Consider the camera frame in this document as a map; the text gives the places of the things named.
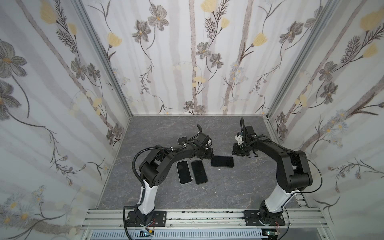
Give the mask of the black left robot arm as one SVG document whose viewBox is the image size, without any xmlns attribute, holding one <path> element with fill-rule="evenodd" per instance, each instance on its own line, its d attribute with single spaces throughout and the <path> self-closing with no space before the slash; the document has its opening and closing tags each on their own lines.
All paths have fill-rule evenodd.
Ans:
<svg viewBox="0 0 384 240">
<path fill-rule="evenodd" d="M 180 138 L 177 147 L 154 147 L 139 151 L 132 161 L 135 177 L 141 184 L 139 202 L 134 206 L 123 207 L 123 223 L 125 226 L 149 226 L 155 221 L 155 199 L 160 184 L 168 176 L 172 165 L 185 159 L 197 158 L 210 160 L 213 158 L 212 139 L 199 131 L 191 138 Z"/>
</svg>

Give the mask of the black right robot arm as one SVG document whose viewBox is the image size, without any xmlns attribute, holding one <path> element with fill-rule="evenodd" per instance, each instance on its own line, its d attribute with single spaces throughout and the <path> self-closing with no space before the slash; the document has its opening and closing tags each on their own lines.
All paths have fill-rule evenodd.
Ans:
<svg viewBox="0 0 384 240">
<path fill-rule="evenodd" d="M 244 211 L 247 226 L 285 226 L 283 212 L 286 204 L 296 194 L 305 194 L 313 184 L 310 169 L 312 162 L 303 151 L 287 149 L 265 135 L 257 135 L 252 126 L 240 120 L 241 131 L 235 136 L 232 155 L 250 157 L 262 152 L 277 164 L 277 185 L 271 195 L 262 201 L 257 211 Z"/>
</svg>

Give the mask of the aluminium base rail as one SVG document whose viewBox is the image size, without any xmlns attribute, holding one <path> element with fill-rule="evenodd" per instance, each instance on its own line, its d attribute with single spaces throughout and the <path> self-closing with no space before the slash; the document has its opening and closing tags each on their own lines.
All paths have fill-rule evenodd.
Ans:
<svg viewBox="0 0 384 240">
<path fill-rule="evenodd" d="M 333 240 L 320 209 L 287 209 L 275 224 L 259 223 L 255 209 L 160 210 L 155 223 L 142 227 L 129 210 L 89 210 L 81 226 L 83 240 Z"/>
</svg>

